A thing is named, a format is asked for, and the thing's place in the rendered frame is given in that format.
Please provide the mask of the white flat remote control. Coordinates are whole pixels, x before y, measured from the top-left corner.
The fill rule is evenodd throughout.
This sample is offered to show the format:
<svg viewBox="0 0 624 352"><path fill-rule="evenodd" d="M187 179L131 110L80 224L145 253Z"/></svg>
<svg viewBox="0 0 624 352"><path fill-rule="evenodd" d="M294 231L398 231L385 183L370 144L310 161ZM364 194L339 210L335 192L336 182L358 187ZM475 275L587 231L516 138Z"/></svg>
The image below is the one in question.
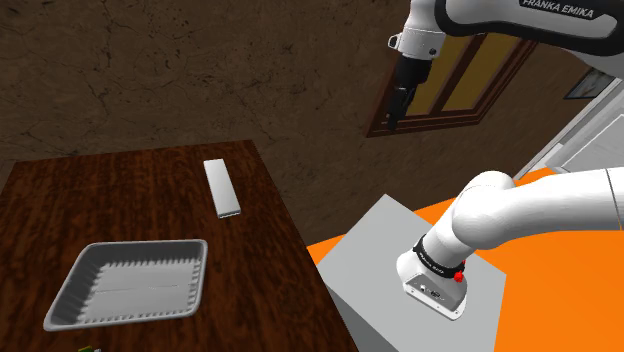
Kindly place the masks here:
<svg viewBox="0 0 624 352"><path fill-rule="evenodd" d="M223 159L205 160L203 167L218 218L239 215L241 207Z"/></svg>

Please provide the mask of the grey robot stand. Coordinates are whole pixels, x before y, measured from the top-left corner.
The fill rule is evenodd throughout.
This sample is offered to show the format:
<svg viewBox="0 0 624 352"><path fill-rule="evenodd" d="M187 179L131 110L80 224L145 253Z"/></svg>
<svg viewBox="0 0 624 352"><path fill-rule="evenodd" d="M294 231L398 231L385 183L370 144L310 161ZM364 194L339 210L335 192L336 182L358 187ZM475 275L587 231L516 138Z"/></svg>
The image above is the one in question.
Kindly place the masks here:
<svg viewBox="0 0 624 352"><path fill-rule="evenodd" d="M358 352L494 352L506 275L467 260L467 305L455 321L403 291L396 261L431 225L382 196L317 269Z"/></svg>

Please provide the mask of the dark framed wall picture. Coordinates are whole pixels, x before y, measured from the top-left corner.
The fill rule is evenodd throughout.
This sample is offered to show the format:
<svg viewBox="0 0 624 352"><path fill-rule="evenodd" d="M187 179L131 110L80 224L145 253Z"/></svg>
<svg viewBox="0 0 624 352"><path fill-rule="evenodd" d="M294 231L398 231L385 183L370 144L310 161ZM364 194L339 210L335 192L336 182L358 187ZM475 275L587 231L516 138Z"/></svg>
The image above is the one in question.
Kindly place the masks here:
<svg viewBox="0 0 624 352"><path fill-rule="evenodd" d="M614 77L595 68L584 76L564 96L566 100L594 99L614 80Z"/></svg>

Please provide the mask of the dark brown wooden table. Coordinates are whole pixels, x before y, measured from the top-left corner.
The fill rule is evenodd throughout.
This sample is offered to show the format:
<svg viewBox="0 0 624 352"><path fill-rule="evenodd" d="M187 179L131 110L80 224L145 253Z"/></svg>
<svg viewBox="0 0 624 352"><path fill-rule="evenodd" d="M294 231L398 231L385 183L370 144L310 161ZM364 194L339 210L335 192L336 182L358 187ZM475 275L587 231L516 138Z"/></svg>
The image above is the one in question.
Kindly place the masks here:
<svg viewBox="0 0 624 352"><path fill-rule="evenodd" d="M241 213L218 218L203 167L223 159ZM47 332L88 244L203 239L191 317ZM0 352L358 352L249 141L16 163L0 192Z"/></svg>

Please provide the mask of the white door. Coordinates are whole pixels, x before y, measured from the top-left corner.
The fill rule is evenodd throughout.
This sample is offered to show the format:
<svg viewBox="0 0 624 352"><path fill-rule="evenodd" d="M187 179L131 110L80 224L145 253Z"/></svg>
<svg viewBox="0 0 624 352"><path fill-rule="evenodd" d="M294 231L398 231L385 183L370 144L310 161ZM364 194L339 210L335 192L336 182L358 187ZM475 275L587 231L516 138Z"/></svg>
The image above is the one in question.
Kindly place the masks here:
<svg viewBox="0 0 624 352"><path fill-rule="evenodd" d="M614 79L515 176L624 166L624 80Z"/></svg>

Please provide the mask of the brown framed window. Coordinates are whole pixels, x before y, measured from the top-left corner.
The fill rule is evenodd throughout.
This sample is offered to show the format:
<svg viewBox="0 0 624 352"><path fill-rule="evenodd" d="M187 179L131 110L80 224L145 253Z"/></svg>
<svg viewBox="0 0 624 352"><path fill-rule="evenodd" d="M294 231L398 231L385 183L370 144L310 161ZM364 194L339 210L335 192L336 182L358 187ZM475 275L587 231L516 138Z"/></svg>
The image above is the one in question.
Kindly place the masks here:
<svg viewBox="0 0 624 352"><path fill-rule="evenodd" d="M481 122L537 43L501 34L448 37L395 134Z"/></svg>

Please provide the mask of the white ribbed plastic tray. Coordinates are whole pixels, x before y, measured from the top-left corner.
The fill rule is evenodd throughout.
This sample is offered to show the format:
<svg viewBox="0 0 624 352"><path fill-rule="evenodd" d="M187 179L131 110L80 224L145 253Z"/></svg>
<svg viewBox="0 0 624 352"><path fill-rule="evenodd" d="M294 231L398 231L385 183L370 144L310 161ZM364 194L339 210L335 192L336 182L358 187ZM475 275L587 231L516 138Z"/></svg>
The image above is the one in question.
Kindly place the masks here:
<svg viewBox="0 0 624 352"><path fill-rule="evenodd" d="M198 310L202 239L91 243L73 263L43 322L48 332L185 318Z"/></svg>

